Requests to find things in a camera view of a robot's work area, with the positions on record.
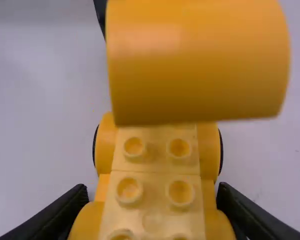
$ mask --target black tire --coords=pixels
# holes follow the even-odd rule
[[[93,166],[94,167],[96,167],[96,164],[95,164],[95,150],[96,150],[96,139],[97,139],[98,128],[99,128],[99,125],[96,127],[96,130],[94,132],[93,143],[92,143],[92,160],[93,160]]]
[[[222,136],[221,136],[221,132],[220,132],[220,129],[218,128],[218,131],[219,131],[219,138],[220,138],[220,166],[219,166],[219,174],[221,173],[222,171],[222,166],[224,164],[224,143],[222,141]]]

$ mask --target plastic toy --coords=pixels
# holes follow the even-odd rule
[[[94,136],[94,200],[78,185],[0,239],[300,240],[228,184],[217,198],[214,189],[223,142],[213,121],[273,117],[283,103],[289,38],[278,3],[94,4],[113,110]]]

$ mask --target yellow toy vehicle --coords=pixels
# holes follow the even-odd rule
[[[215,121],[273,117],[289,38],[275,0],[95,0],[112,112],[94,136],[93,201],[77,185],[7,239],[300,240],[222,182]]]

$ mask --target white surface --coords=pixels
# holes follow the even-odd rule
[[[300,0],[282,0],[291,81],[277,119],[220,124],[220,176],[300,231]],[[92,194],[92,141],[110,109],[92,0],[0,0],[0,235],[77,183]]]

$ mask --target yellow cylinder piece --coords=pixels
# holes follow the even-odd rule
[[[106,48],[116,125],[271,117],[285,97],[276,0],[109,0]]]
[[[98,175],[111,172],[116,146],[117,127],[112,112],[103,115],[94,146],[94,161]]]

